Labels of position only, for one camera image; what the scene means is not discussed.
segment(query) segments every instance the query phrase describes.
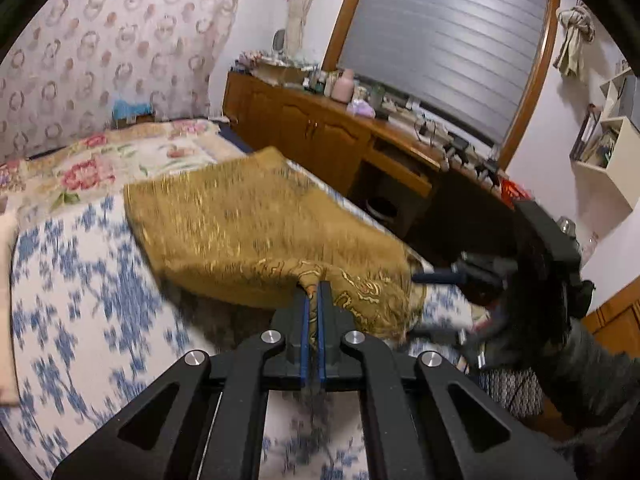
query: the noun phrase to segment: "pink vase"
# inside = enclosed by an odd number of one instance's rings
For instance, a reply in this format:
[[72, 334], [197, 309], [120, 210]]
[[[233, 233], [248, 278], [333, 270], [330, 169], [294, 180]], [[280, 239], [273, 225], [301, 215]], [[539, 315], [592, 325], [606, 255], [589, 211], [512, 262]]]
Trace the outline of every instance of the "pink vase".
[[351, 102], [353, 88], [355, 86], [353, 76], [353, 70], [350, 68], [342, 73], [340, 79], [335, 82], [334, 89], [331, 92], [331, 99], [345, 104]]

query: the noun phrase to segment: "wooden countertop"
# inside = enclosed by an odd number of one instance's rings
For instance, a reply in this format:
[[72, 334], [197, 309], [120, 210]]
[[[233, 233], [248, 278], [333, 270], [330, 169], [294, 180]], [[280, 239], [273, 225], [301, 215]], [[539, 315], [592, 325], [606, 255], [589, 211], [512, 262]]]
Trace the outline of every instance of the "wooden countertop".
[[[336, 113], [347, 114], [346, 105], [338, 103], [330, 99], [329, 97], [310, 94], [308, 92], [302, 92], [293, 89], [282, 89], [282, 91], [292, 92], [292, 94], [295, 95], [297, 99], [306, 101], [311, 105], [321, 106]], [[380, 139], [386, 140], [386, 142], [397, 146], [399, 149], [403, 150], [415, 160], [418, 160], [419, 162], [425, 164], [431, 170], [436, 172], [443, 171], [442, 162], [444, 161], [444, 154], [440, 150], [433, 148], [425, 144], [424, 142], [421, 142], [417, 139], [417, 137], [412, 136], [404, 130], [401, 130], [388, 121], [371, 119], [363, 116], [352, 116], [351, 114], [349, 114], [349, 117], [355, 123], [369, 130], [376, 137], [379, 137]], [[458, 161], [453, 161], [450, 164], [450, 170], [457, 171], [465, 175], [467, 178], [477, 184], [478, 187], [481, 187], [487, 192], [490, 192], [492, 195], [500, 198], [499, 189], [492, 187], [487, 182], [479, 182], [478, 178], [476, 177], [476, 172], [470, 170], [469, 168], [463, 167]]]

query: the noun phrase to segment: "red object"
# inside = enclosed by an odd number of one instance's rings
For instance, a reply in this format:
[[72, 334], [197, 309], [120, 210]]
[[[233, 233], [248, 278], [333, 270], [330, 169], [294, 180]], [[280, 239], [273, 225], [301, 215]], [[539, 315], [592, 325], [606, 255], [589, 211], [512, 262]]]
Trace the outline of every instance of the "red object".
[[531, 199], [529, 193], [508, 178], [504, 178], [500, 182], [500, 192], [502, 193], [502, 201], [510, 207], [513, 207], [513, 199], [515, 198]]

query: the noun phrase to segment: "gray roller blind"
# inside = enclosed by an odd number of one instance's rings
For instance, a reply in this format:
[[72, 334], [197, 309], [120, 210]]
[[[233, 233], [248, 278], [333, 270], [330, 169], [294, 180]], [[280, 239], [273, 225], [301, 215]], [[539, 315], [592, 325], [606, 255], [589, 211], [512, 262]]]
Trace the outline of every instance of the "gray roller blind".
[[547, 0], [360, 0], [339, 65], [501, 143], [529, 80]]

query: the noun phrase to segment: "blue flower pattern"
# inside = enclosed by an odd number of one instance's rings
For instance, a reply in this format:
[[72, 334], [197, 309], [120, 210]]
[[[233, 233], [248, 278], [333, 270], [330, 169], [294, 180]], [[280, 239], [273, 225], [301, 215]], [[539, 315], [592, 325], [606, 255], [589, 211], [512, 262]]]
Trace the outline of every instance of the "blue flower pattern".
[[[158, 289], [122, 196], [22, 232], [11, 280], [20, 406], [0, 409], [0, 424], [44, 479], [177, 357], [216, 352]], [[455, 289], [442, 288], [425, 317], [468, 324], [470, 312]], [[359, 410], [353, 393], [270, 392], [260, 478], [368, 480]]]

